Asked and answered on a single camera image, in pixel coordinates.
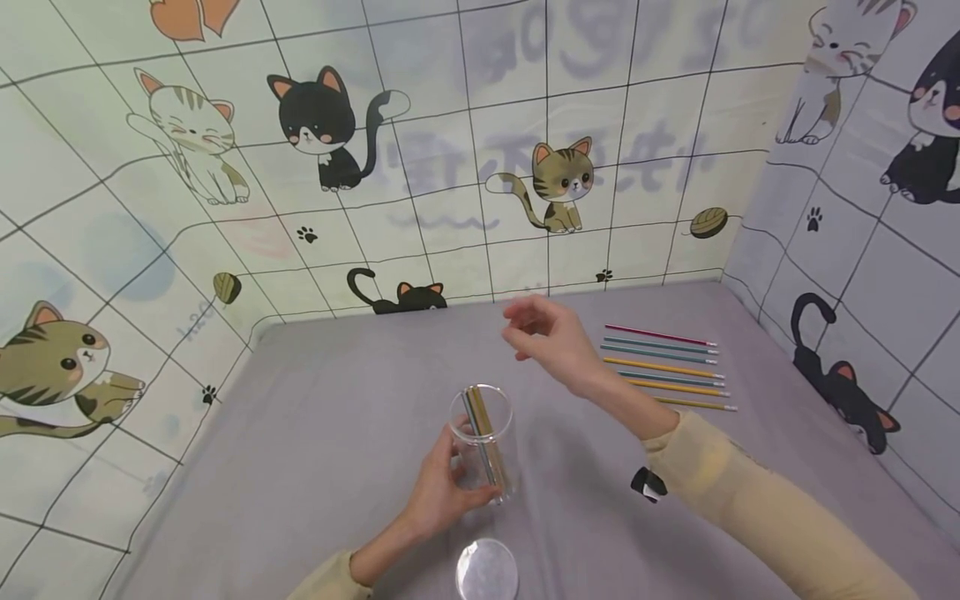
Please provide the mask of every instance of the transparent cylinder container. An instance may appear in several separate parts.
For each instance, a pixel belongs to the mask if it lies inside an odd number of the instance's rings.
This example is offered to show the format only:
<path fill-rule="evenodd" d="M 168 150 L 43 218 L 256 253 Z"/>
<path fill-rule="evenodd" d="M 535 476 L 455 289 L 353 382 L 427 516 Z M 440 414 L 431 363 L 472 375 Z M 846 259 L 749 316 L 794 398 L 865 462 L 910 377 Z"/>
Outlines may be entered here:
<path fill-rule="evenodd" d="M 520 486 L 514 408 L 503 390 L 477 384 L 461 390 L 450 403 L 450 428 L 465 474 L 460 487 L 474 490 L 496 485 L 496 503 L 515 496 Z"/>

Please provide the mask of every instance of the yellow pencil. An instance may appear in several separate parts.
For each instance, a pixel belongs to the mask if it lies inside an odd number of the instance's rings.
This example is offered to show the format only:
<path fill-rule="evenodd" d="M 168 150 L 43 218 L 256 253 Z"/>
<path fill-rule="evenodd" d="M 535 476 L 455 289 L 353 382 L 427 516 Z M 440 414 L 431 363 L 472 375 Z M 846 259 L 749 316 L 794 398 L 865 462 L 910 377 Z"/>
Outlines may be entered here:
<path fill-rule="evenodd" d="M 681 367 L 667 367 L 666 365 L 655 365 L 653 363 L 638 363 L 635 360 L 623 360 L 622 358 L 610 358 L 609 356 L 604 356 L 603 362 L 614 363 L 615 365 L 627 365 L 628 367 L 640 367 L 641 369 L 653 369 L 654 371 L 681 372 L 686 375 L 700 375 L 701 377 L 711 377 L 713 379 L 727 378 L 718 372 L 697 371 L 696 369 L 683 369 Z"/>
<path fill-rule="evenodd" d="M 697 408 L 712 408 L 718 411 L 737 412 L 739 409 L 731 404 L 715 404 L 713 402 L 694 402 L 693 400 L 677 400 L 676 398 L 665 398 L 661 396 L 651 396 L 654 400 L 664 404 L 680 404 L 681 406 L 696 406 Z"/>
<path fill-rule="evenodd" d="M 641 388 L 656 388 L 658 390 L 673 390 L 674 392 L 690 392 L 691 394 L 703 394 L 704 396 L 722 396 L 730 397 L 727 392 L 711 390 L 710 388 L 694 388 L 685 385 L 673 385 L 670 383 L 658 383 L 656 381 L 640 381 L 639 379 L 627 379 L 627 383 L 639 386 Z"/>

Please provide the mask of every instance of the hand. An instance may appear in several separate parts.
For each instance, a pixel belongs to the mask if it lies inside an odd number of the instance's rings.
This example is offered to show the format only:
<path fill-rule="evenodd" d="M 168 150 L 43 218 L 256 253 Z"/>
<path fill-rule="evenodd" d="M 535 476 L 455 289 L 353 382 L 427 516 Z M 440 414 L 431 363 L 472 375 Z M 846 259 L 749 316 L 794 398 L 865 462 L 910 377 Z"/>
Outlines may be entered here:
<path fill-rule="evenodd" d="M 464 475 L 464 467 L 450 468 L 450 458 L 456 452 L 453 432 L 445 425 L 440 438 L 423 459 L 413 493 L 399 517 L 421 540 L 439 534 L 461 516 L 501 494 L 494 486 L 470 491 L 457 487 L 455 481 Z"/>
<path fill-rule="evenodd" d="M 612 376 L 593 349 L 573 310 L 528 296 L 503 311 L 510 320 L 503 339 L 516 350 L 516 360 L 533 358 L 574 395 L 590 397 L 598 381 Z"/>

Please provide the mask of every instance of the black cat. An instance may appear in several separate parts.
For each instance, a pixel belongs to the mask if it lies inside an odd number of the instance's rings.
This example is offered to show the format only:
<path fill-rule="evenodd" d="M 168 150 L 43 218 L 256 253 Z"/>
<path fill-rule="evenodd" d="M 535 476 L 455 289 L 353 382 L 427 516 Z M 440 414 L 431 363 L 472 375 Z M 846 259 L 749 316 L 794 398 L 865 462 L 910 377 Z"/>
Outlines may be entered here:
<path fill-rule="evenodd" d="M 356 187 L 372 173 L 377 129 L 410 109 L 410 99 L 401 91 L 388 89 L 373 96 L 367 107 L 367 164 L 361 171 L 344 148 L 356 131 L 356 117 L 344 80 L 332 66 L 321 69 L 316 82 L 268 75 L 267 85 L 280 101 L 280 127 L 287 141 L 300 152 L 317 157 L 324 192 Z"/>
<path fill-rule="evenodd" d="M 880 182 L 917 204 L 960 204 L 960 32 L 917 80 L 907 115 L 918 131 Z"/>
<path fill-rule="evenodd" d="M 887 449 L 887 434 L 900 431 L 900 424 L 890 413 L 874 404 L 856 384 L 856 372 L 853 365 L 845 360 L 839 361 L 826 375 L 816 352 L 804 346 L 800 339 L 800 316 L 808 304 L 816 304 L 827 323 L 836 323 L 837 316 L 824 299 L 816 294 L 802 294 L 793 305 L 790 328 L 797 349 L 793 355 L 793 364 L 816 388 L 817 392 L 832 406 L 844 420 L 859 428 L 867 436 L 867 446 L 874 454 L 882 454 Z"/>
<path fill-rule="evenodd" d="M 394 304 L 389 300 L 370 300 L 364 296 L 363 292 L 357 287 L 356 278 L 358 275 L 375 277 L 376 273 L 363 267 L 350 269 L 350 272 L 347 273 L 347 285 L 350 286 L 350 291 L 357 298 L 372 306 L 374 314 L 389 315 L 390 313 L 402 313 L 411 310 L 446 308 L 446 300 L 441 295 L 444 291 L 442 283 L 434 283 L 426 287 L 414 287 L 403 281 L 396 287 L 396 304 Z"/>

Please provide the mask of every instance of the left hand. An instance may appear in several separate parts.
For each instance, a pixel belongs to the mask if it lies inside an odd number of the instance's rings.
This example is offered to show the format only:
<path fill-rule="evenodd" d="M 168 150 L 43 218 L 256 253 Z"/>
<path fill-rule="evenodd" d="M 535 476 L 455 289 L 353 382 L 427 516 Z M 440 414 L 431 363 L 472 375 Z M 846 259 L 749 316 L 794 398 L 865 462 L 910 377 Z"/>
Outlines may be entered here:
<path fill-rule="evenodd" d="M 421 540 L 441 533 L 461 516 L 501 494 L 494 486 L 469 491 L 459 488 L 455 482 L 464 475 L 464 468 L 450 468 L 450 458 L 456 453 L 453 432 L 449 425 L 444 425 L 440 438 L 420 465 L 420 476 L 399 517 Z"/>

